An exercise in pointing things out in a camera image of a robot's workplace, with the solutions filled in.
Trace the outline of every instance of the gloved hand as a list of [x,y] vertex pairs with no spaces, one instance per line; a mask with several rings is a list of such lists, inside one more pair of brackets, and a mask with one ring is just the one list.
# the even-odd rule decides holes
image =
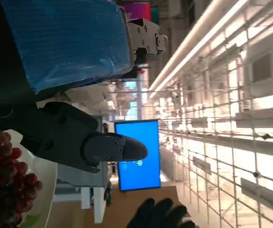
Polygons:
[[173,201],[169,198],[155,205],[153,199],[147,199],[137,210],[127,228],[195,228],[192,221],[181,224],[187,213],[185,206],[177,206],[170,211]]

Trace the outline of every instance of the blue cloth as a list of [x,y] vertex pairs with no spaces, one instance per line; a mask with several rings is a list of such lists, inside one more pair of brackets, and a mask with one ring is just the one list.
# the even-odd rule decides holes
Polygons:
[[120,8],[106,0],[1,0],[35,92],[130,68]]

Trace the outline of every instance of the fluorescent light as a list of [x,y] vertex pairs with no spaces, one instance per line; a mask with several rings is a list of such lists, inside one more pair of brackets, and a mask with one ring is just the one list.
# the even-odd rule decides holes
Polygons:
[[186,55],[186,57],[175,67],[175,69],[164,79],[164,81],[155,89],[149,98],[153,98],[156,95],[156,91],[161,90],[167,82],[228,22],[228,20],[238,12],[239,9],[248,0],[239,0],[237,3],[218,21],[218,23],[203,37],[203,39],[197,43],[197,45]]

